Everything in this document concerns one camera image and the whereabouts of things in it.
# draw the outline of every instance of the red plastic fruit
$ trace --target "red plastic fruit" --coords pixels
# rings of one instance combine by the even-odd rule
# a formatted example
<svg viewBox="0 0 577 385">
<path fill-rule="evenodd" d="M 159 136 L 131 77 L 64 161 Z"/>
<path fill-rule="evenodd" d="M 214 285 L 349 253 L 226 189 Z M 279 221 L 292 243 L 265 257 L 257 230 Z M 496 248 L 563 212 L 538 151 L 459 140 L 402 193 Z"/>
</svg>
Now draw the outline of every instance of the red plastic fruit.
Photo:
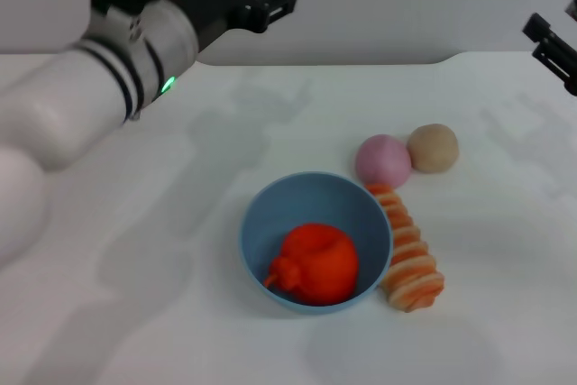
<svg viewBox="0 0 577 385">
<path fill-rule="evenodd" d="M 264 286 L 274 284 L 311 306 L 349 299 L 359 274 L 359 257 L 349 236 L 330 225 L 302 225 L 285 238 Z"/>
</svg>

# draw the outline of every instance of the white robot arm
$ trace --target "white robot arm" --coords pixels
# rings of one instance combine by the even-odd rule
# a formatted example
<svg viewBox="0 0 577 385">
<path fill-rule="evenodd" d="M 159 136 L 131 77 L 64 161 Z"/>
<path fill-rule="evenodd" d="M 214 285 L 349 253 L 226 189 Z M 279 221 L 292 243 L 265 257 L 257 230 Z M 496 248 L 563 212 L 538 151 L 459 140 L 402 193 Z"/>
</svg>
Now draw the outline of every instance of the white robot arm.
<svg viewBox="0 0 577 385">
<path fill-rule="evenodd" d="M 0 260 L 46 221 L 44 173 L 146 108 L 229 29 L 265 32 L 297 0 L 91 0 L 84 36 L 0 96 Z"/>
</svg>

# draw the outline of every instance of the orange and white striped object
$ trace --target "orange and white striped object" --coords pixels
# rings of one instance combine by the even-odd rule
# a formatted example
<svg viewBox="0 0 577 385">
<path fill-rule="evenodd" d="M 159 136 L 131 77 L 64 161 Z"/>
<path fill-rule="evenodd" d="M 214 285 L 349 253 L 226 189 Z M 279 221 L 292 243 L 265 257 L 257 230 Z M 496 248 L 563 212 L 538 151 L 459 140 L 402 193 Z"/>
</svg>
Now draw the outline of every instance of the orange and white striped object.
<svg viewBox="0 0 577 385">
<path fill-rule="evenodd" d="M 390 220 L 393 230 L 393 257 L 380 286 L 389 304 L 401 311 L 431 307 L 444 289 L 444 275 L 421 240 L 421 230 L 408 214 L 397 193 L 388 185 L 368 185 Z"/>
</svg>

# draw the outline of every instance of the toy food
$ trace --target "toy food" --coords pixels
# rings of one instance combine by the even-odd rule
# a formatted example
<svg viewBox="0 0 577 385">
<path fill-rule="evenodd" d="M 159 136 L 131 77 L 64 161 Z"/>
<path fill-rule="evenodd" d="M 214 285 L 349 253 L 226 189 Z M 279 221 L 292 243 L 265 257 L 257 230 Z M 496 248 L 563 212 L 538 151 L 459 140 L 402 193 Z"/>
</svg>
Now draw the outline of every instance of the toy food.
<svg viewBox="0 0 577 385">
<path fill-rule="evenodd" d="M 375 135 L 357 151 L 355 170 L 365 184 L 387 184 L 398 188 L 411 173 L 407 147 L 390 135 Z"/>
<path fill-rule="evenodd" d="M 302 225 L 285 238 L 280 256 L 264 281 L 311 306 L 349 299 L 359 273 L 359 258 L 349 236 L 330 225 Z"/>
<path fill-rule="evenodd" d="M 447 171 L 459 158 L 456 135 L 451 128 L 441 124 L 417 128 L 408 139 L 407 147 L 413 168 L 424 173 Z"/>
<path fill-rule="evenodd" d="M 405 312 L 431 307 L 444 289 L 444 276 L 436 270 L 436 261 L 421 231 L 413 223 L 400 197 L 387 185 L 369 185 L 379 200 L 393 229 L 393 257 L 380 286 L 389 304 Z"/>
</svg>

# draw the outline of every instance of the blue bowl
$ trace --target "blue bowl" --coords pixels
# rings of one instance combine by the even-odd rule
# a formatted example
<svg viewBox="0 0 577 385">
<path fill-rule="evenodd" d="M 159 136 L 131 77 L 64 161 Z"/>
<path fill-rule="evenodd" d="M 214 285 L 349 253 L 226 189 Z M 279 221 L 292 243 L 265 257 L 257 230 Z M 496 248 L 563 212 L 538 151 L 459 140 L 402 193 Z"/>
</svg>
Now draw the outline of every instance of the blue bowl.
<svg viewBox="0 0 577 385">
<path fill-rule="evenodd" d="M 341 304 L 309 306 L 262 285 L 287 233 L 307 223 L 337 227 L 353 239 L 359 255 L 359 278 L 353 297 Z M 363 187 L 328 173 L 298 173 L 277 180 L 254 198 L 239 241 L 244 266 L 267 295 L 298 313 L 319 315 L 352 306 L 375 289 L 389 268 L 391 240 L 389 219 Z"/>
</svg>

